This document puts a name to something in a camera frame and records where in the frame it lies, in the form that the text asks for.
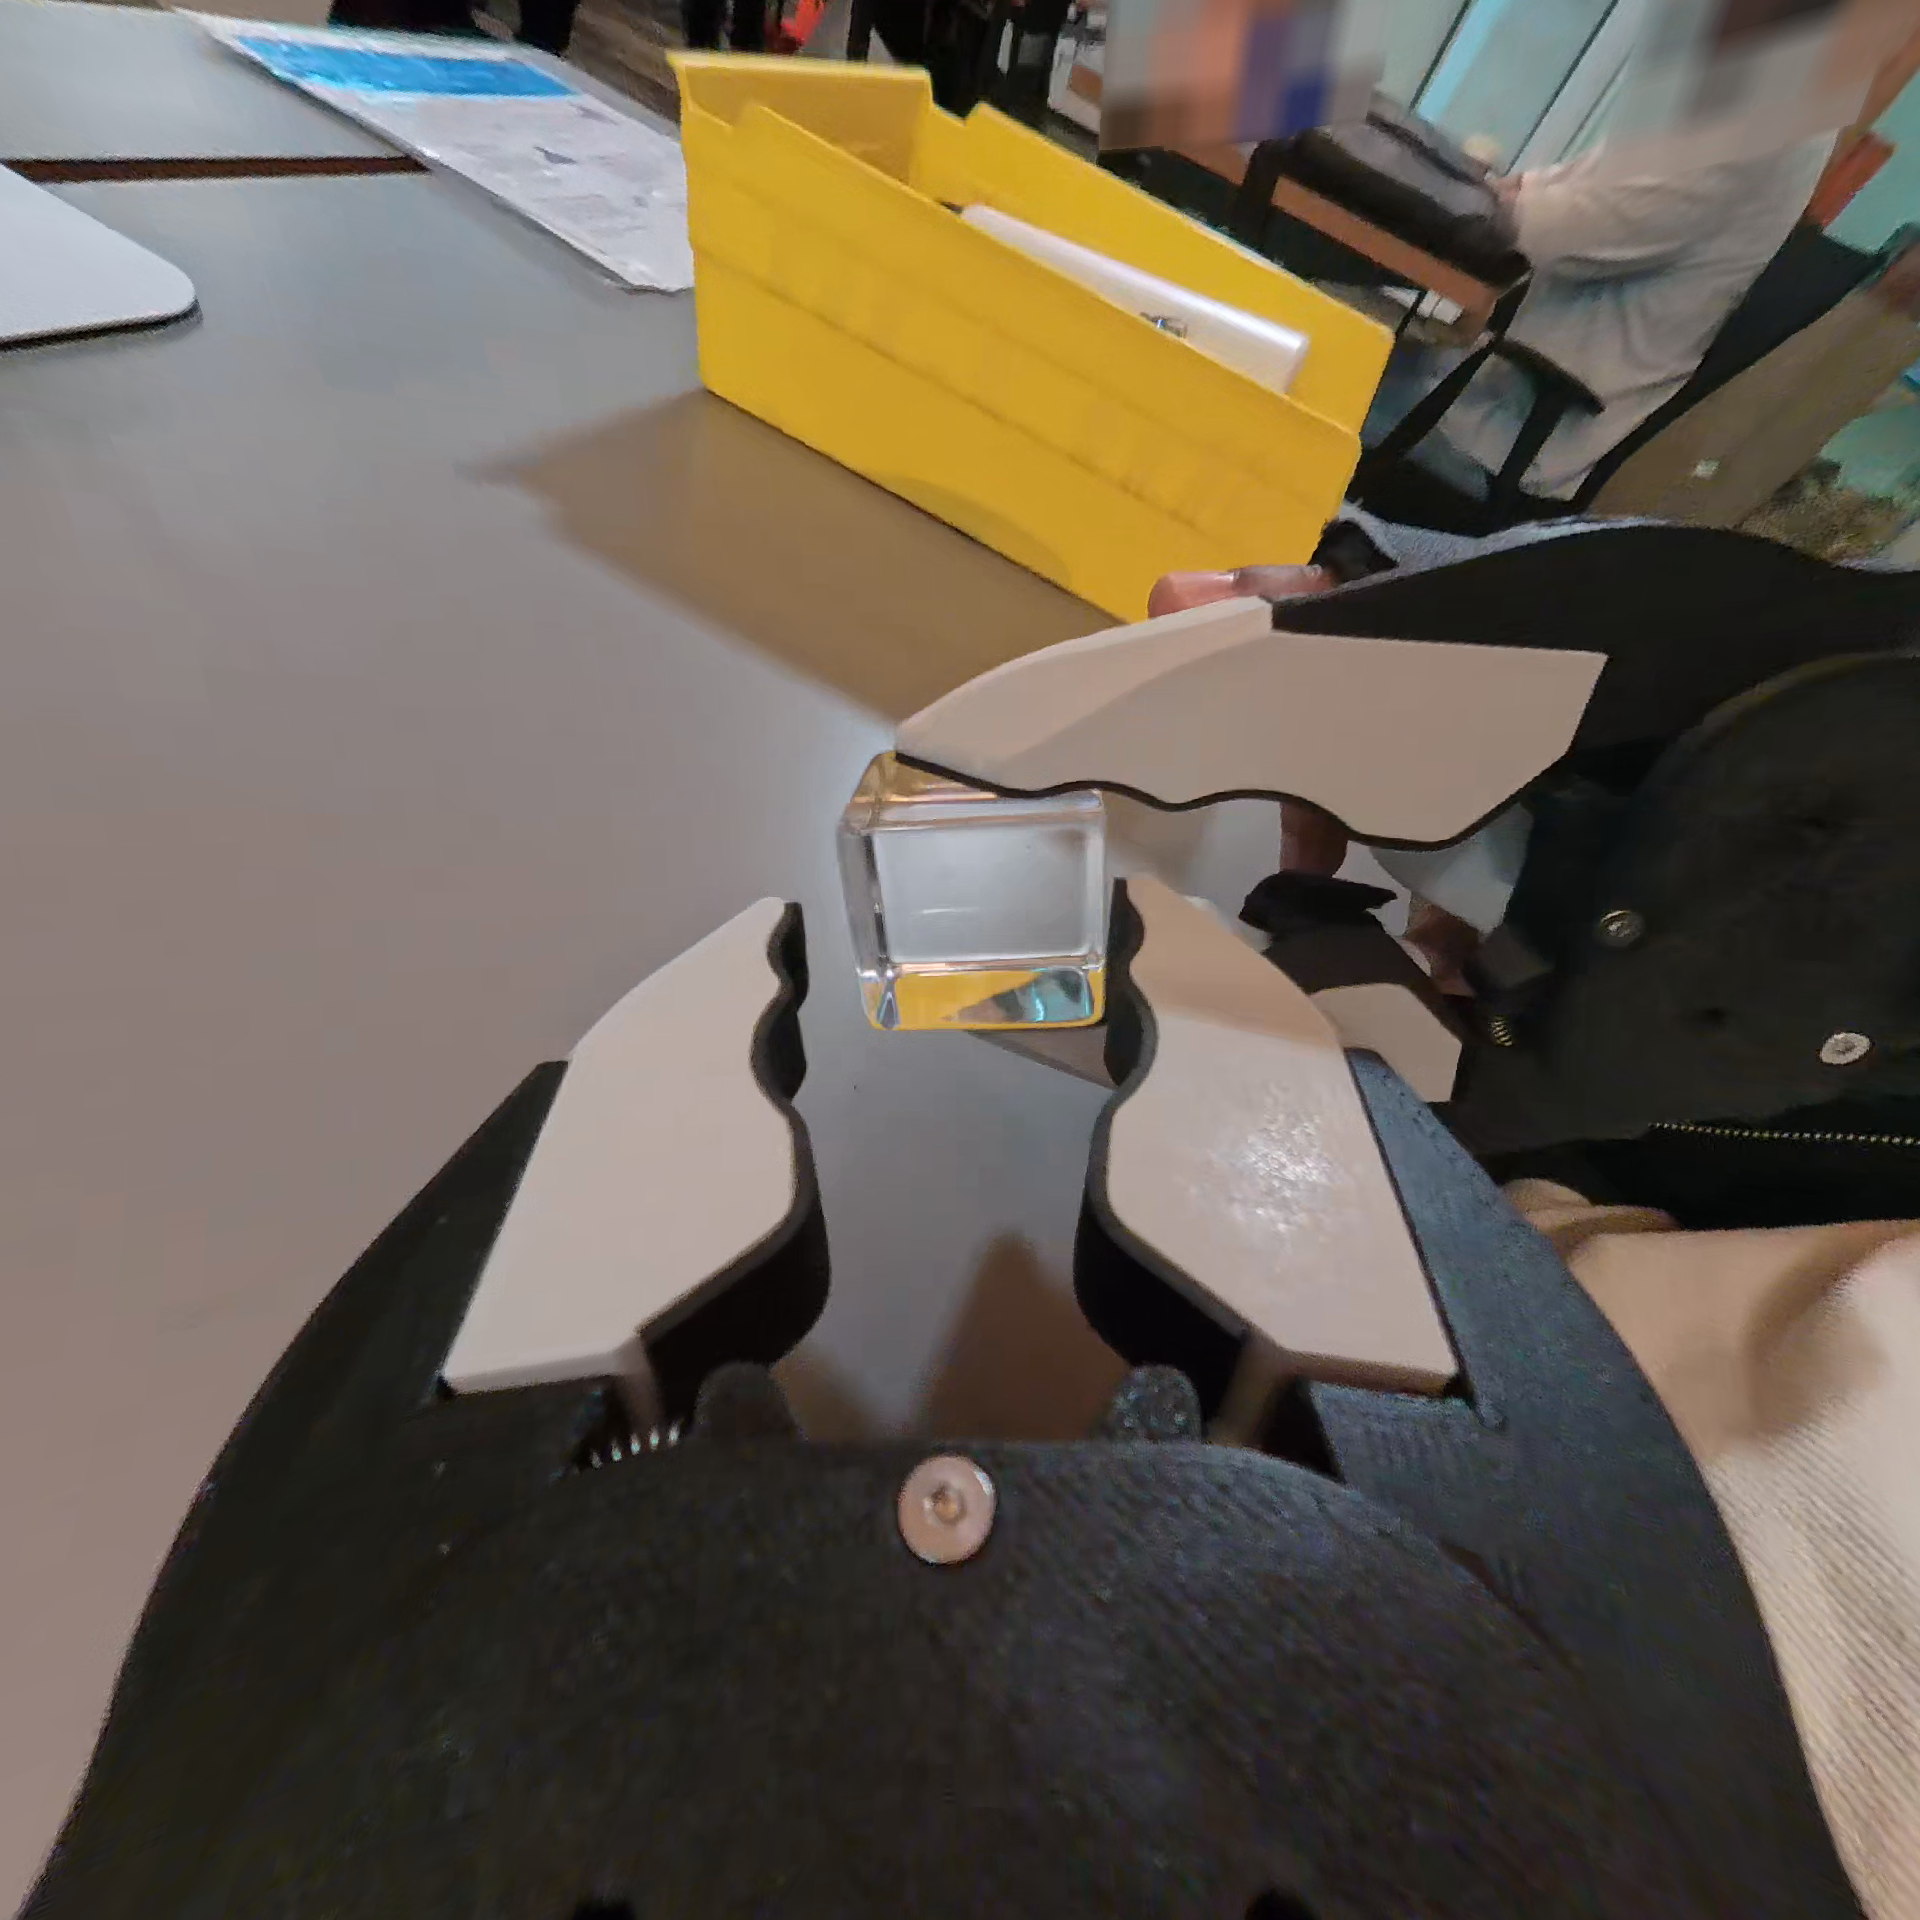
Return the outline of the person's right hand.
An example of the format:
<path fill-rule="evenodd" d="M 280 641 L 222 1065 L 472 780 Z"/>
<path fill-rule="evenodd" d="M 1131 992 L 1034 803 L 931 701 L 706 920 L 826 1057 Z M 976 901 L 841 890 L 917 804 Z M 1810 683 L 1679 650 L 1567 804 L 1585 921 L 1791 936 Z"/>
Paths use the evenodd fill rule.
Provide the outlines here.
<path fill-rule="evenodd" d="M 1334 571 L 1321 565 L 1256 565 L 1227 571 L 1169 571 L 1146 595 L 1149 617 L 1167 617 L 1235 597 L 1283 602 L 1330 592 L 1338 586 Z M 1279 869 L 1315 877 L 1337 877 L 1351 851 L 1347 834 L 1331 819 L 1303 803 L 1279 807 Z M 1472 983 L 1467 963 L 1481 943 L 1478 930 L 1442 906 L 1408 895 L 1402 945 L 1421 956 L 1432 985 L 1454 1000 L 1467 1000 Z"/>

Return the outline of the grey desk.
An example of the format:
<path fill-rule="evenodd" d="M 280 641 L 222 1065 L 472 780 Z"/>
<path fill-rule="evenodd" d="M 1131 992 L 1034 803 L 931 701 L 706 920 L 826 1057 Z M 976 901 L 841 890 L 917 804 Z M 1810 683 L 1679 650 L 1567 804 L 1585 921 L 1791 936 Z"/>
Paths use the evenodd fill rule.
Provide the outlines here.
<path fill-rule="evenodd" d="M 893 720 L 1106 625 L 701 391 L 424 171 L 56 181 L 198 314 L 3 355 L 3 1913 L 158 1562 L 327 1288 L 519 1080 L 760 897 L 829 1431 L 1045 1434 L 1090 1091 L 885 1047 L 832 821 Z"/>

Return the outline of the black bag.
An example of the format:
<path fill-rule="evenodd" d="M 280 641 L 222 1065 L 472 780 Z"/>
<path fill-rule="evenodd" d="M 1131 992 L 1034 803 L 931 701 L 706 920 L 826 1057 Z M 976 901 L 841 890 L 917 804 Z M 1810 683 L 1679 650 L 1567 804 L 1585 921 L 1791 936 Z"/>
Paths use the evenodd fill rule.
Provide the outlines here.
<path fill-rule="evenodd" d="M 1531 273 L 1493 167 L 1391 104 L 1294 135 L 1283 179 L 1490 284 Z"/>

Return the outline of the black monitor with white stand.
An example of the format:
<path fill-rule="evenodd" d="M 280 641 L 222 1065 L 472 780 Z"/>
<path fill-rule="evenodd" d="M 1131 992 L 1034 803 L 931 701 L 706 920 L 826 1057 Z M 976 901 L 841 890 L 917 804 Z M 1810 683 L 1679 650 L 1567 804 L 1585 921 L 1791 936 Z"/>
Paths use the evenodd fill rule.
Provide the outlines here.
<path fill-rule="evenodd" d="M 174 263 L 2 169 L 2 347 L 154 329 L 198 311 Z"/>

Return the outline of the yellow plastic bin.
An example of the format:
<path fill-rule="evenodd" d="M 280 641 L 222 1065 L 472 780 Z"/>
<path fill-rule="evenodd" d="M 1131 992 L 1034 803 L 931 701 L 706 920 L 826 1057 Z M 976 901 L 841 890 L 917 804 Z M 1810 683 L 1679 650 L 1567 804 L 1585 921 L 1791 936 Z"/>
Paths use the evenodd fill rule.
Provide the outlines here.
<path fill-rule="evenodd" d="M 920 69 L 670 59 L 707 393 L 1113 617 L 1169 571 L 1309 559 L 1386 328 Z M 1301 332 L 1303 368 L 1266 391 L 969 205 Z"/>

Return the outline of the clear glass cube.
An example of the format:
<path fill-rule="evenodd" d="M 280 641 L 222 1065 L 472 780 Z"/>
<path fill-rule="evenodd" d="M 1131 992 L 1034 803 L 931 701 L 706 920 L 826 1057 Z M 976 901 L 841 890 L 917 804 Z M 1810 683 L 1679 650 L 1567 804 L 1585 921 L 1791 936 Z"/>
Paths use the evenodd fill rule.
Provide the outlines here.
<path fill-rule="evenodd" d="M 837 827 L 862 1010 L 880 1033 L 1014 1033 L 1106 1013 L 1097 791 L 1001 799 L 885 753 Z"/>

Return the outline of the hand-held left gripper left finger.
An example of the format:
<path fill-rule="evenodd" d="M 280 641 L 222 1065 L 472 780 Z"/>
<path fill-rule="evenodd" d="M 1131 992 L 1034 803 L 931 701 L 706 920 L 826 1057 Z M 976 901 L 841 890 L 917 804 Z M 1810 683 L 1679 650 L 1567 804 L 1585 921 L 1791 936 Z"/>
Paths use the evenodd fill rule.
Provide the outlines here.
<path fill-rule="evenodd" d="M 453 1395 L 605 1380 L 665 1424 L 712 1370 L 775 1365 L 814 1330 L 806 985 L 801 909 L 767 897 L 579 1035 L 442 1357 Z"/>

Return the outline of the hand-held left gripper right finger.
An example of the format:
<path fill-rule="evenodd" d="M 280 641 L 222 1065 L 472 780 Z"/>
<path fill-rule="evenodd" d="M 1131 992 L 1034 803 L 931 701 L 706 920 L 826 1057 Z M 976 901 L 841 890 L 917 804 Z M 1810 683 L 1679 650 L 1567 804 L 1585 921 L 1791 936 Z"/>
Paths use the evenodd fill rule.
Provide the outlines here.
<path fill-rule="evenodd" d="M 1075 1303 L 1131 1365 L 1253 1437 L 1277 1397 L 1442 1399 L 1456 1344 L 1337 1027 L 1210 906 L 1113 903 L 1107 1074 L 1075 1218 Z"/>

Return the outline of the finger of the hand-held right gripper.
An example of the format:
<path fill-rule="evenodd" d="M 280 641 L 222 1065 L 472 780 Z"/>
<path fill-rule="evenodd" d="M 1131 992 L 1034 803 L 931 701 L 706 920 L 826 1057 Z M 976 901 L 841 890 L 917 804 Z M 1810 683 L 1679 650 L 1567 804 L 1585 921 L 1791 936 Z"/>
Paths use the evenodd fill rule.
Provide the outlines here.
<path fill-rule="evenodd" d="M 1450 1101 L 1464 1047 L 1447 1010 L 1383 980 L 1328 988 L 1319 996 L 1319 1015 L 1346 1052 L 1376 1057 L 1430 1106 Z"/>
<path fill-rule="evenodd" d="M 1601 655 L 1294 631 L 1240 597 L 1063 641 L 904 717 L 895 755 L 1006 799 L 1296 800 L 1443 848 L 1573 747 Z"/>

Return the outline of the white garment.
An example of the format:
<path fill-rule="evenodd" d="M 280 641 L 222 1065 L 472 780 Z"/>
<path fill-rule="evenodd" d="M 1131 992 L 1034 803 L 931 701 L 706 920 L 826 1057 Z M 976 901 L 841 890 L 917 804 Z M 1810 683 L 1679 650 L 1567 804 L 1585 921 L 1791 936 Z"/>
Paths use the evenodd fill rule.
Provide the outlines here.
<path fill-rule="evenodd" d="M 1915 1221 L 1687 1233 L 1546 1179 L 1503 1196 L 1694 1453 L 1863 1912 L 1915 1919 Z"/>

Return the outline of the laminated paper sheet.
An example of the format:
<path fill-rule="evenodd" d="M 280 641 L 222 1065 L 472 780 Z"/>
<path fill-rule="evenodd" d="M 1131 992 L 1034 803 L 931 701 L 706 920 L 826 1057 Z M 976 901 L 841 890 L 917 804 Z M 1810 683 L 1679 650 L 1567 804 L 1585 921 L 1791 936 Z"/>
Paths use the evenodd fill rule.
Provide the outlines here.
<path fill-rule="evenodd" d="M 691 289 L 674 135 L 498 39 L 183 12 L 229 52 L 550 234 L 634 293 Z"/>

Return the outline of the brown cardboard box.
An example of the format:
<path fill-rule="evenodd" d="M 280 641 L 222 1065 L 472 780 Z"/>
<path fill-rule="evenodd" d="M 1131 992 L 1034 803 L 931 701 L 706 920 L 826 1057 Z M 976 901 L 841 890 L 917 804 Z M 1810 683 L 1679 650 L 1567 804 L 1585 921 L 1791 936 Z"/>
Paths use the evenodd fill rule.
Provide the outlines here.
<path fill-rule="evenodd" d="M 1906 273 L 1843 296 L 1651 433 L 1585 515 L 1735 529 L 1915 363 L 1915 309 Z"/>

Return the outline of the black office chair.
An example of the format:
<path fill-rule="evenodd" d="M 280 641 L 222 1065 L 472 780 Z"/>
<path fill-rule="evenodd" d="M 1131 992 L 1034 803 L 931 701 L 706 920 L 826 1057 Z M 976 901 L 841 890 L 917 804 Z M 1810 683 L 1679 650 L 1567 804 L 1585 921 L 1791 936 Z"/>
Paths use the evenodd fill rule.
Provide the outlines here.
<path fill-rule="evenodd" d="M 1910 234 L 1899 232 L 1877 253 L 1865 253 L 1843 248 L 1819 226 L 1799 224 L 1746 291 L 1687 384 L 1606 449 L 1566 498 L 1527 492 L 1525 471 L 1563 421 L 1594 416 L 1597 399 L 1552 359 L 1515 344 L 1509 332 L 1487 335 L 1432 383 L 1376 445 L 1359 455 L 1347 500 L 1390 521 L 1467 538 L 1594 511 L 1618 492 L 1618 473 L 1651 441 L 1669 437 L 1711 396 L 1821 322 L 1849 297 L 1874 293 L 1909 240 Z M 1495 471 L 1477 468 L 1472 485 L 1463 485 L 1425 465 L 1419 450 L 1438 434 L 1487 363 L 1520 376 L 1527 415 L 1503 463 Z"/>

